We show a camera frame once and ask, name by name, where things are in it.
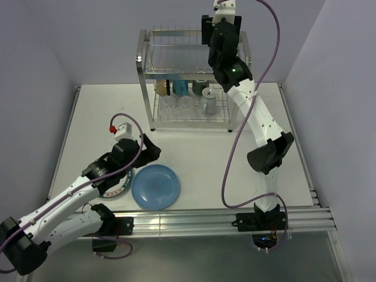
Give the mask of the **blue round plate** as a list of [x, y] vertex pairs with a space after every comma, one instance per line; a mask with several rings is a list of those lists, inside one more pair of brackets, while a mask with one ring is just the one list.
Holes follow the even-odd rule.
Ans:
[[136, 173], [131, 193], [143, 210], [163, 210], [171, 206], [180, 193], [176, 173], [167, 166], [154, 164]]

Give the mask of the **white plate teal rim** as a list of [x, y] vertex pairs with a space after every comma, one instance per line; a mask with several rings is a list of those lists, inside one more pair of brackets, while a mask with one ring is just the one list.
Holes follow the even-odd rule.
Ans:
[[127, 172], [127, 175], [114, 187], [100, 195], [100, 199], [114, 199], [125, 194], [132, 186], [132, 181], [135, 175], [135, 171], [132, 169]]

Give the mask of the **clear glass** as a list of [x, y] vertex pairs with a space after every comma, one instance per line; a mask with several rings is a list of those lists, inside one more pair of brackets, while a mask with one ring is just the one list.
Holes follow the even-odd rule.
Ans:
[[172, 96], [162, 96], [159, 99], [159, 119], [162, 122], [176, 119], [176, 101]]
[[184, 120], [190, 120], [194, 115], [194, 100], [190, 96], [182, 96], [178, 100], [178, 114]]

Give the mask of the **dark green mug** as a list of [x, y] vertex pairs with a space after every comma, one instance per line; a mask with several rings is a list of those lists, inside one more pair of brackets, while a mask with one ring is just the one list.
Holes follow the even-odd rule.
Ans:
[[194, 80], [192, 82], [192, 92], [197, 96], [201, 96], [202, 91], [205, 88], [208, 88], [209, 86], [210, 86], [209, 80]]

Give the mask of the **black bowl tan outside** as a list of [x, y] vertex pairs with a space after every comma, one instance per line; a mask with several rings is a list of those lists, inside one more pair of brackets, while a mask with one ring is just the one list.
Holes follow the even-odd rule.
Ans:
[[155, 92], [161, 96], [170, 96], [170, 80], [158, 79], [155, 83]]

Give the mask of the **blue flower mug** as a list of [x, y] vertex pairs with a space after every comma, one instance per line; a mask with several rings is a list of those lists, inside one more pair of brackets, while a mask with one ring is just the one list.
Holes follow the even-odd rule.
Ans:
[[173, 93], [176, 96], [187, 96], [189, 91], [187, 80], [174, 80]]

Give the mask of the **light grey mug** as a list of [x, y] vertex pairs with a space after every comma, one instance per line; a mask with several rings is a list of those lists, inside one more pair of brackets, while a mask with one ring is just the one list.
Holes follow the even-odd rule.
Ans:
[[217, 113], [217, 92], [210, 87], [202, 90], [200, 108], [204, 115], [213, 116]]

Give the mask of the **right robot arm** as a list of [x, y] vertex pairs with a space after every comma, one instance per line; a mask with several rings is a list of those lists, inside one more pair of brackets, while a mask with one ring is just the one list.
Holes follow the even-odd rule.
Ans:
[[250, 167], [260, 176], [260, 195], [254, 202], [253, 220], [257, 227], [286, 224], [287, 213], [280, 210], [277, 196], [277, 172], [294, 142], [292, 133], [284, 132], [272, 117], [258, 93], [258, 86], [247, 64], [238, 56], [241, 17], [234, 22], [226, 18], [215, 22], [203, 15], [202, 44], [209, 47], [209, 66], [218, 84], [244, 114], [246, 125], [253, 132], [257, 147], [247, 154]]

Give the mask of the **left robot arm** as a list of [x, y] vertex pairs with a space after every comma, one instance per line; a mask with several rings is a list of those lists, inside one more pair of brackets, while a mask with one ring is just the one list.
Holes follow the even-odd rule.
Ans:
[[13, 271], [27, 275], [66, 243], [91, 233], [112, 232], [115, 215], [104, 204], [94, 205], [77, 220], [67, 218], [119, 184], [128, 171], [156, 161], [160, 154], [161, 149], [146, 134], [140, 135], [140, 141], [120, 139], [54, 199], [19, 220], [6, 218], [1, 223], [1, 253]]

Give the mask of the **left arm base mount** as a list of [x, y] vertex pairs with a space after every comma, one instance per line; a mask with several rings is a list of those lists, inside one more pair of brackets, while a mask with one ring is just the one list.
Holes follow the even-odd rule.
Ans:
[[134, 218], [133, 217], [116, 217], [113, 227], [105, 234], [101, 234], [101, 238], [94, 237], [92, 239], [92, 251], [97, 255], [102, 253], [112, 253], [117, 247], [127, 246], [129, 256], [133, 251], [133, 246], [121, 239], [121, 236], [130, 236], [133, 233]]

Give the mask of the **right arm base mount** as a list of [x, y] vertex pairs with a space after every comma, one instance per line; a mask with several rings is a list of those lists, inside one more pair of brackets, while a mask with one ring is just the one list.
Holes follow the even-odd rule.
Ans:
[[231, 225], [236, 227], [239, 232], [278, 231], [286, 229], [286, 213], [280, 210], [280, 204], [277, 204], [274, 209], [267, 212], [263, 212], [256, 205], [254, 205], [254, 208], [254, 212], [237, 213], [236, 219]]

